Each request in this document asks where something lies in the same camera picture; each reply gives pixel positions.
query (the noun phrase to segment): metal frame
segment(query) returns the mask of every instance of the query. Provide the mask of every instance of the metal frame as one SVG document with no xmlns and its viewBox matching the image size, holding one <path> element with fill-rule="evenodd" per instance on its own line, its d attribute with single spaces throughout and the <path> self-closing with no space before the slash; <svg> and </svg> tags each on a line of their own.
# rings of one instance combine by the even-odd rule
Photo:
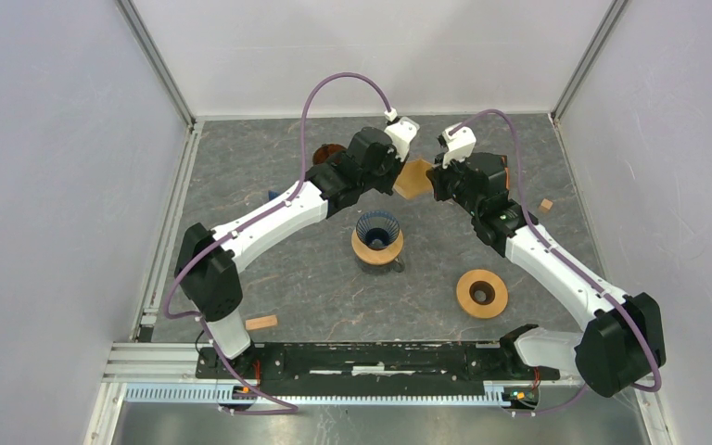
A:
<svg viewBox="0 0 712 445">
<path fill-rule="evenodd" d="M 184 200 L 192 177 L 192 169 L 195 166 L 197 145 L 200 142 L 204 123 L 196 123 L 192 128 L 192 132 L 184 144 L 184 151 L 179 159 L 179 167 L 173 176 L 171 192 L 168 195 L 168 203 L 165 206 L 165 218 L 159 230 L 159 239 L 154 252 L 154 260 L 144 276 L 141 286 L 141 289 L 143 289 L 142 300 L 134 316 L 133 331 L 130 339 L 138 338 L 142 328 L 153 327 L 154 323 L 157 322 L 159 304 L 162 299 L 161 293 L 165 285 L 165 278 L 168 276 L 168 268 L 171 265 L 173 244 L 179 230 Z"/>
<path fill-rule="evenodd" d="M 553 121 L 561 119 L 561 116 L 566 112 L 566 109 L 572 101 L 572 97 L 574 97 L 579 89 L 588 71 L 591 70 L 593 62 L 602 51 L 604 41 L 607 40 L 607 37 L 615 28 L 618 19 L 621 18 L 628 3 L 629 0 L 613 0 L 613 3 L 610 4 L 607 13 L 604 14 L 602 22 L 599 24 L 599 28 L 596 29 L 596 33 L 591 38 L 588 48 L 586 48 L 585 54 L 582 55 L 582 58 L 575 68 L 574 74 L 572 74 L 571 79 L 569 79 L 569 83 L 566 84 L 561 98 L 558 99 L 558 103 L 555 104 L 555 108 L 553 108 L 553 111 L 550 113 L 550 117 Z"/>
<path fill-rule="evenodd" d="M 577 197 L 579 207 L 582 210 L 582 216 L 585 219 L 585 225 L 588 227 L 588 232 L 591 235 L 591 239 L 593 239 L 593 250 L 596 252 L 596 265 L 599 267 L 599 270 L 602 271 L 602 274 L 604 275 L 604 278 L 607 279 L 607 281 L 614 281 L 612 280 L 612 278 L 610 278 L 610 275 L 607 273 L 607 270 L 604 269 L 604 263 L 602 262 L 602 258 L 604 258 L 604 255 L 602 255 L 602 251 L 599 249 L 599 245 L 596 243 L 596 235 L 591 229 L 593 227 L 591 212 L 589 211 L 585 200 L 582 198 L 582 194 L 578 191 L 579 188 L 577 184 L 577 176 L 575 176 L 574 170 L 572 169 L 572 163 L 569 160 L 569 155 L 568 153 L 566 153 L 564 137 L 561 134 L 561 126 L 559 125 L 559 122 L 557 120 L 553 119 L 552 113 L 549 118 L 550 124 L 555 130 L 555 139 L 558 140 L 558 146 L 561 147 L 561 153 L 564 154 L 564 161 L 566 162 L 566 171 L 569 172 L 569 177 L 572 178 L 572 185 L 574 185 L 575 188 L 575 196 Z"/>
<path fill-rule="evenodd" d="M 404 116 L 463 116 L 463 115 L 473 115 L 481 111 L 483 108 L 464 108 L 457 109 L 456 111 L 435 111 L 429 109 L 416 109 L 416 108 L 403 108 L 402 114 Z M 518 110 L 509 110 L 508 113 L 515 115 L 525 115 L 525 114 L 547 114 L 550 112 L 549 108 L 522 108 Z M 307 115 L 309 119 L 319 119 L 319 118 L 375 118 L 383 116 L 380 111 L 379 106 L 376 106 L 375 111 L 333 111 L 333 112 L 322 112 L 316 111 L 315 109 L 310 110 L 310 114 Z M 270 114 L 204 114 L 196 116 L 198 121 L 254 121 L 254 120 L 272 120 L 272 119 L 298 119 L 299 112 L 280 112 L 280 113 L 270 113 Z"/>
<path fill-rule="evenodd" d="M 243 402 L 231 397 L 238 384 L 233 379 L 201 380 L 195 378 L 198 353 L 194 344 L 178 343 L 114 343 L 99 389 L 89 428 L 84 436 L 85 445 L 112 443 L 123 403 L 173 402 L 216 403 Z M 485 382 L 485 398 L 428 398 L 413 400 L 417 405 L 498 406 L 496 391 L 505 387 L 527 387 L 531 381 Z M 544 381 L 544 387 L 579 386 L 582 381 L 564 378 L 554 382 Z M 664 420 L 662 406 L 656 394 L 635 390 L 642 420 L 652 445 L 672 445 L 674 442 Z M 283 398 L 303 405 L 332 404 L 331 400 L 314 398 Z M 408 404 L 407 400 L 389 398 L 362 398 L 346 400 L 346 404 L 386 405 Z"/>
<path fill-rule="evenodd" d="M 130 29 L 132 29 L 137 43 L 141 49 L 143 49 L 144 54 L 146 54 L 151 68 L 157 73 L 159 82 L 162 83 L 165 91 L 167 91 L 171 97 L 173 106 L 176 108 L 179 116 L 186 122 L 187 126 L 192 127 L 196 123 L 195 115 L 189 109 L 189 106 L 187 106 L 179 90 L 179 86 L 173 80 L 173 76 L 171 76 L 170 70 L 168 70 L 167 65 L 165 65 L 165 61 L 162 59 L 162 55 L 154 44 L 154 40 L 151 38 L 151 34 L 148 32 L 143 19 L 141 19 L 140 14 L 137 12 L 133 0 L 116 0 L 116 5 L 130 25 Z"/>
</svg>

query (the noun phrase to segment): gray table surface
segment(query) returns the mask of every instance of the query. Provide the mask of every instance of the gray table surface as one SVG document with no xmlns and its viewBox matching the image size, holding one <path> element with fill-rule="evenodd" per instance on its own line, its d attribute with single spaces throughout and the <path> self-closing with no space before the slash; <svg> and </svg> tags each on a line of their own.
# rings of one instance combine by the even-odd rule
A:
<svg viewBox="0 0 712 445">
<path fill-rule="evenodd" d="M 436 137 L 464 116 L 413 117 L 421 131 L 409 160 L 439 153 Z M 513 116 L 523 147 L 528 205 L 562 246 L 599 273 L 591 235 L 564 153 L 545 115 Z M 348 145 L 363 126 L 382 128 L 381 118 L 314 119 L 308 125 L 308 156 L 324 143 Z M 472 125 L 475 151 L 508 155 L 516 195 L 515 156 L 506 125 L 489 117 Z M 172 266 L 184 229 L 235 220 L 268 201 L 267 191 L 285 191 L 299 175 L 299 120 L 209 121 L 197 149 Z M 543 198 L 553 209 L 536 211 Z M 357 266 L 350 234 L 362 212 L 388 210 L 405 235 L 404 273 L 370 275 Z M 498 317 L 479 320 L 458 305 L 454 289 L 472 269 L 495 272 L 509 289 Z M 172 281 L 172 273 L 166 283 Z M 378 341 L 494 339 L 526 323 L 577 330 L 566 309 L 530 275 L 483 246 L 468 215 L 431 195 L 405 200 L 370 192 L 334 218 L 307 227 L 257 258 L 240 276 L 245 318 L 276 314 L 279 325 L 253 331 L 256 341 Z M 174 312 L 192 309 L 181 291 Z M 199 333 L 191 319 L 157 321 L 152 341 L 191 342 Z"/>
</svg>

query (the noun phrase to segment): cable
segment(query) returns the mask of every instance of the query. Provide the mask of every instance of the cable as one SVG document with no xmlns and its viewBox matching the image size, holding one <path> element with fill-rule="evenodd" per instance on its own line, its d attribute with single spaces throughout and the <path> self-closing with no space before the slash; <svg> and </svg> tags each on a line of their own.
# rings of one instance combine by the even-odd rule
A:
<svg viewBox="0 0 712 445">
<path fill-rule="evenodd" d="M 536 405 L 531 405 L 530 403 L 528 403 L 527 401 L 522 400 L 522 399 L 517 399 L 517 403 L 521 403 L 521 404 L 527 406 L 528 408 L 530 408 L 531 410 L 536 409 Z"/>
<path fill-rule="evenodd" d="M 645 341 L 645 337 L 642 336 L 642 332 L 640 331 L 640 327 L 637 326 L 636 323 L 634 323 L 634 320 L 631 319 L 631 316 L 629 316 L 629 313 L 626 312 L 626 310 L 621 306 L 615 298 L 613 298 L 612 295 L 609 293 L 605 292 L 604 287 L 602 287 L 599 283 L 596 282 L 593 278 L 591 278 L 585 271 L 581 270 L 577 264 L 575 264 L 572 260 L 567 258 L 563 253 L 559 252 L 555 248 L 551 248 L 550 242 L 545 238 L 544 236 L 541 235 L 539 232 L 539 229 L 536 228 L 536 225 L 534 225 L 533 221 L 530 219 L 530 214 L 528 213 L 528 205 L 526 204 L 526 195 L 525 195 L 525 190 L 523 188 L 523 163 L 522 163 L 522 157 L 521 157 L 521 149 L 520 149 L 520 138 L 517 135 L 517 129 L 515 128 L 515 125 L 512 123 L 512 120 L 509 119 L 509 116 L 506 116 L 506 113 L 503 111 L 500 111 L 499 109 L 485 109 L 483 111 L 479 111 L 477 114 L 471 116 L 470 118 L 466 119 L 459 125 L 455 126 L 449 131 L 449 135 L 453 135 L 456 132 L 458 132 L 461 128 L 465 127 L 465 125 L 468 125 L 469 123 L 483 117 L 487 116 L 489 114 L 496 114 L 500 116 L 506 124 L 509 126 L 509 131 L 512 134 L 512 141 L 515 144 L 515 156 L 517 157 L 517 191 L 520 196 L 520 209 L 523 212 L 523 218 L 526 221 L 526 224 L 528 225 L 528 228 L 530 231 L 539 239 L 539 241 L 542 243 L 542 245 L 549 249 L 550 252 L 558 259 L 560 260 L 563 264 L 565 264 L 572 272 L 576 273 L 580 278 L 582 278 L 586 283 L 591 285 L 596 292 L 602 294 L 602 297 L 607 300 L 608 303 L 610 303 L 614 308 L 616 308 L 616 311 L 621 315 L 621 317 L 626 321 L 627 325 L 629 326 L 629 329 L 631 330 L 632 334 L 637 338 L 638 343 L 640 343 L 640 348 L 642 349 L 643 354 L 645 354 L 645 359 L 648 361 L 648 365 L 651 367 L 651 373 L 654 375 L 654 384 L 650 387 L 644 386 L 644 385 L 639 385 L 637 383 L 631 384 L 634 388 L 637 388 L 642 391 L 648 391 L 648 392 L 657 392 L 661 387 L 662 387 L 662 376 L 659 374 L 659 366 L 656 364 L 656 359 L 654 357 L 654 354 L 651 352 L 651 348 L 648 346 L 648 342 Z M 574 401 L 578 400 L 582 394 L 585 392 L 584 388 L 587 386 L 583 384 L 582 388 L 578 393 L 575 395 L 572 400 L 564 403 L 563 405 L 560 405 L 560 407 L 566 407 L 569 406 L 571 403 Z M 551 413 L 551 410 L 556 410 L 559 407 L 555 408 L 550 408 L 549 410 L 542 410 L 541 412 L 537 412 L 536 414 L 542 414 L 542 413 Z"/>
<path fill-rule="evenodd" d="M 299 180 L 296 182 L 296 186 L 293 188 L 293 191 L 290 193 L 290 196 L 287 199 L 281 200 L 277 202 L 275 206 L 270 207 L 269 209 L 255 215 L 254 217 L 250 218 L 247 221 L 244 221 L 241 223 L 241 225 L 237 226 L 236 229 L 234 229 L 234 232 L 242 232 L 243 230 L 247 229 L 250 227 L 252 224 L 257 223 L 258 221 L 262 220 L 263 218 L 271 215 L 272 213 L 280 210 L 281 208 L 286 206 L 286 201 L 292 201 L 296 196 L 299 195 L 301 192 L 301 188 L 304 186 L 304 176 L 307 172 L 307 141 L 305 137 L 305 129 L 307 126 L 307 114 L 310 111 L 310 106 L 312 105 L 312 100 L 315 98 L 315 95 L 318 94 L 318 92 L 321 90 L 321 88 L 324 87 L 327 83 L 332 82 L 333 80 L 336 79 L 341 79 L 341 78 L 354 78 L 354 79 L 359 79 L 361 81 L 364 81 L 366 83 L 369 83 L 370 86 L 375 89 L 375 91 L 380 95 L 381 100 L 383 101 L 384 106 L 386 107 L 387 111 L 391 111 L 391 105 L 388 103 L 388 98 L 386 97 L 386 94 L 384 94 L 383 90 L 380 89 L 380 87 L 370 80 L 369 78 L 356 73 L 356 72 L 340 72 L 337 74 L 332 74 L 331 76 L 323 79 L 320 81 L 317 85 L 315 85 L 315 88 L 312 89 L 310 92 L 310 95 L 307 97 L 307 101 L 304 103 L 304 108 L 301 110 L 301 125 L 300 125 L 300 131 L 301 131 L 301 137 L 300 137 L 300 142 L 301 142 L 301 173 L 299 174 Z M 214 341 L 214 337 L 211 334 L 211 331 L 209 330 L 209 327 L 206 325 L 206 321 L 203 319 L 203 314 L 201 314 L 199 311 L 183 311 L 183 312 L 177 312 L 177 313 L 172 313 L 171 312 L 171 301 L 173 298 L 173 294 L 175 294 L 176 289 L 179 287 L 181 282 L 184 280 L 184 278 L 187 276 L 189 271 L 192 270 L 193 267 L 195 267 L 196 264 L 198 264 L 203 258 L 205 258 L 207 255 L 209 255 L 214 249 L 218 248 L 222 244 L 230 241 L 233 239 L 233 232 L 223 236 L 222 238 L 216 240 L 215 242 L 211 243 L 208 245 L 206 248 L 200 251 L 190 262 L 186 264 L 186 266 L 176 275 L 176 278 L 173 280 L 173 283 L 171 284 L 171 288 L 168 291 L 168 293 L 165 295 L 164 301 L 162 303 L 162 313 L 165 315 L 165 318 L 169 320 L 178 320 L 180 318 L 184 317 L 189 317 L 189 316 L 194 316 L 197 317 L 197 320 L 200 322 L 201 326 L 203 326 L 203 330 L 206 332 L 206 335 L 210 339 L 210 343 L 213 345 L 214 350 L 217 352 L 217 355 L 220 356 L 220 360 L 222 360 L 222 364 L 224 364 L 225 369 L 236 379 L 238 380 L 242 385 L 245 387 L 249 388 L 252 390 L 255 394 L 258 394 L 259 396 L 263 397 L 264 399 L 268 401 L 272 401 L 274 403 L 280 404 L 282 406 L 285 406 L 286 409 L 284 410 L 268 410 L 268 411 L 255 411 L 255 412 L 250 412 L 250 411 L 244 411 L 244 412 L 235 412 L 237 414 L 242 414 L 242 415 L 270 415 L 270 414 L 285 414 L 285 413 L 295 413 L 299 410 L 299 407 L 277 399 L 274 396 L 270 396 L 261 390 L 251 386 L 249 383 L 247 383 L 244 378 L 239 375 L 235 369 L 233 369 L 233 366 L 228 362 L 227 358 L 225 357 L 225 354 L 223 351 L 220 349 L 219 345 Z"/>
<path fill-rule="evenodd" d="M 200 341 L 200 338 L 203 337 L 203 334 L 205 334 L 206 331 L 201 330 L 200 334 L 197 335 L 197 338 L 195 339 L 195 350 L 197 351 L 197 357 L 199 359 L 203 358 L 203 352 L 200 351 L 200 348 L 198 347 L 197 343 Z"/>
<path fill-rule="evenodd" d="M 533 384 L 530 387 L 531 392 L 533 392 L 534 389 L 538 388 L 540 383 L 541 383 L 541 374 L 539 372 L 539 366 L 535 366 L 533 368 Z"/>
<path fill-rule="evenodd" d="M 505 408 L 503 410 L 506 411 L 507 413 L 511 414 L 512 417 L 536 417 L 537 415 L 557 413 L 557 412 L 562 411 L 562 410 L 572 406 L 573 404 L 575 404 L 578 400 L 580 400 L 582 395 L 585 394 L 585 392 L 587 390 L 588 390 L 588 385 L 583 385 L 583 386 L 579 387 L 578 392 L 576 392 L 575 395 L 571 399 L 561 403 L 560 405 L 553 406 L 552 408 L 545 408 L 543 410 L 535 410 L 532 413 L 521 413 L 519 411 L 509 411 L 509 410 L 506 410 Z"/>
</svg>

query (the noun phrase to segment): wooden ring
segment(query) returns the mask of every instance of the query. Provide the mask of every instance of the wooden ring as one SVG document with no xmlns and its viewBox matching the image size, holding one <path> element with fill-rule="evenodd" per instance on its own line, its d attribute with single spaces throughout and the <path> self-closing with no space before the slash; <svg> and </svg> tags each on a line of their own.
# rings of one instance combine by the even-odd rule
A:
<svg viewBox="0 0 712 445">
<path fill-rule="evenodd" d="M 397 239 L 395 239 L 393 243 L 381 250 L 372 250 L 371 248 L 368 248 L 359 239 L 359 236 L 356 235 L 355 230 L 353 231 L 353 235 L 350 236 L 350 246 L 353 247 L 353 252 L 356 253 L 359 260 L 362 260 L 367 264 L 372 264 L 373 266 L 382 266 L 394 261 L 398 256 L 400 256 L 403 243 L 404 237 L 402 236 L 402 230 L 400 230 L 400 233 L 397 235 Z"/>
<path fill-rule="evenodd" d="M 484 300 L 477 300 L 475 294 L 478 291 L 484 293 Z M 471 316 L 492 318 L 506 309 L 509 290 L 495 273 L 476 269 L 465 273 L 457 282 L 457 302 Z"/>
</svg>

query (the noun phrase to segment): metal track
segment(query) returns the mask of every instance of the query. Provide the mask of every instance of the metal track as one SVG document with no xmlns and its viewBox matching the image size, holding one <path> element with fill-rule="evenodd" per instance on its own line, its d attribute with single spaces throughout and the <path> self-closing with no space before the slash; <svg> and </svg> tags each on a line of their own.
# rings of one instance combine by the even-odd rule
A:
<svg viewBox="0 0 712 445">
<path fill-rule="evenodd" d="M 140 14 L 137 12 L 137 8 L 135 7 L 133 0 L 116 0 L 116 5 L 118 5 L 121 10 L 121 14 L 123 14 L 124 19 L 127 20 L 127 24 L 130 25 L 130 29 L 133 31 L 135 40 L 137 40 L 137 43 L 140 45 L 141 49 L 143 49 L 143 53 L 146 55 L 148 63 L 151 64 L 151 67 L 154 69 L 154 72 L 157 73 L 157 77 L 162 83 L 162 86 L 165 88 L 165 91 L 168 92 L 168 95 L 171 97 L 173 106 L 176 108 L 176 111 L 178 111 L 179 116 L 184 122 L 186 122 L 187 126 L 192 127 L 195 125 L 195 115 L 192 114 L 189 106 L 187 106 L 186 101 L 179 90 L 179 86 L 173 80 L 170 70 L 168 70 L 168 67 L 165 65 L 165 61 L 159 54 L 157 45 L 154 44 L 154 40 L 151 38 L 151 34 L 148 32 L 143 19 L 141 19 Z"/>
<path fill-rule="evenodd" d="M 194 382 L 197 351 L 192 344 L 114 343 L 102 381 Z"/>
<path fill-rule="evenodd" d="M 640 413 L 645 423 L 645 432 L 648 433 L 651 445 L 675 444 L 676 440 L 672 437 L 665 421 L 664 407 L 659 400 L 659 394 L 639 390 L 635 390 L 634 393 L 637 396 L 637 403 L 640 405 Z"/>
<path fill-rule="evenodd" d="M 84 445 L 109 445 L 113 440 L 127 386 L 103 383 L 99 386 L 94 412 L 83 438 Z"/>
<path fill-rule="evenodd" d="M 212 403 L 250 405 L 268 403 L 263 399 L 234 397 L 239 385 L 219 383 L 131 383 L 124 401 L 153 403 Z M 280 399 L 297 405 L 370 405 L 370 406 L 510 406 L 503 401 L 503 387 L 485 384 L 482 396 L 361 396 L 361 397 L 301 397 Z"/>
<path fill-rule="evenodd" d="M 195 124 L 184 144 L 184 151 L 179 158 L 179 167 L 173 177 L 172 189 L 165 207 L 165 219 L 159 231 L 159 239 L 154 253 L 154 259 L 142 285 L 142 303 L 135 315 L 134 329 L 131 338 L 138 337 L 140 329 L 153 327 L 159 315 L 159 304 L 162 300 L 162 290 L 165 278 L 171 265 L 173 243 L 179 230 L 186 191 L 189 186 L 192 170 L 195 166 L 195 156 L 204 122 Z"/>
<path fill-rule="evenodd" d="M 588 48 L 586 48 L 579 64 L 575 68 L 575 72 L 572 74 L 571 79 L 569 79 L 569 83 L 566 85 L 566 88 L 564 88 L 564 93 L 561 95 L 561 98 L 558 99 L 558 103 L 555 104 L 553 112 L 550 113 L 550 117 L 553 121 L 561 119 L 561 116 L 566 112 L 566 108 L 568 108 L 571 103 L 572 97 L 574 97 L 579 89 L 588 71 L 591 70 L 593 61 L 602 51 L 604 41 L 607 40 L 610 32 L 615 28 L 628 2 L 629 0 L 613 0 L 613 3 L 610 4 L 606 14 L 604 14 L 602 18 L 602 22 L 599 23 L 599 28 L 596 29 L 596 33 L 591 38 Z"/>
</svg>

